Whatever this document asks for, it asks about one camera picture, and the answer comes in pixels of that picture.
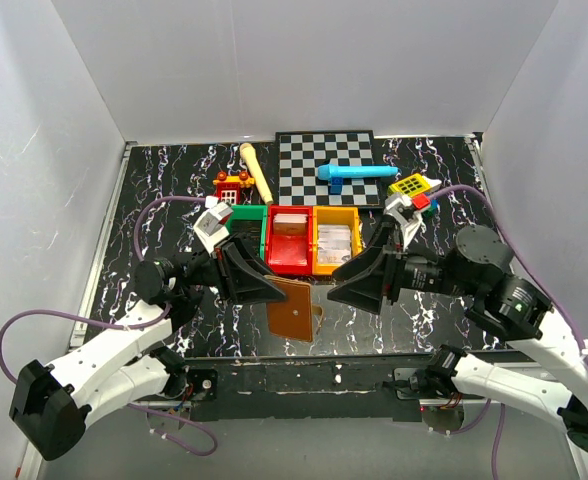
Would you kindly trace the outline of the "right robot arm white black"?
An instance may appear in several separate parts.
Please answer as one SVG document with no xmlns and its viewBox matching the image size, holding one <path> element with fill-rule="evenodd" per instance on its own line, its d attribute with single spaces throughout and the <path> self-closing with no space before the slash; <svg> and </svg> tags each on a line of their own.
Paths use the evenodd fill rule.
<svg viewBox="0 0 588 480">
<path fill-rule="evenodd" d="M 335 271 L 328 299 L 369 313 L 401 290 L 470 301 L 465 316 L 483 331 L 547 370 L 549 381 L 525 376 L 443 345 L 398 390 L 418 395 L 473 395 L 545 420 L 588 453 L 588 347 L 578 341 L 560 309 L 535 285 L 510 270 L 513 250 L 484 226 L 460 230 L 446 256 L 368 248 Z"/>
</svg>

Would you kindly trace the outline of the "brown leather card holder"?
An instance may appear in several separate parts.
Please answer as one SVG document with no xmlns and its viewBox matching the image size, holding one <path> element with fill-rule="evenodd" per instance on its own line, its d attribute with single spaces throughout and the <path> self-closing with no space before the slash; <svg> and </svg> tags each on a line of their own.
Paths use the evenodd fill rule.
<svg viewBox="0 0 588 480">
<path fill-rule="evenodd" d="M 323 308 L 312 302 L 312 285 L 278 276 L 267 279 L 285 292 L 281 302 L 266 305 L 268 329 L 272 335 L 311 343 L 324 321 Z"/>
</svg>

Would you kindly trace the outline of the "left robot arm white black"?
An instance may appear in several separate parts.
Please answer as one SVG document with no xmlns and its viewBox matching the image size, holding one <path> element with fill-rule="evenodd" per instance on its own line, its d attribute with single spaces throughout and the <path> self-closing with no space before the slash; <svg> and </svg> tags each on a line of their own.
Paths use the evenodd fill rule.
<svg viewBox="0 0 588 480">
<path fill-rule="evenodd" d="M 272 274 L 237 235 L 212 252 L 141 261 L 134 271 L 138 300 L 121 319 L 74 351 L 20 370 L 10 419 L 51 461 L 70 451 L 92 424 L 133 401 L 179 398 L 187 367 L 161 341 L 193 319 L 206 287 L 235 305 L 284 301 L 287 295 Z"/>
</svg>

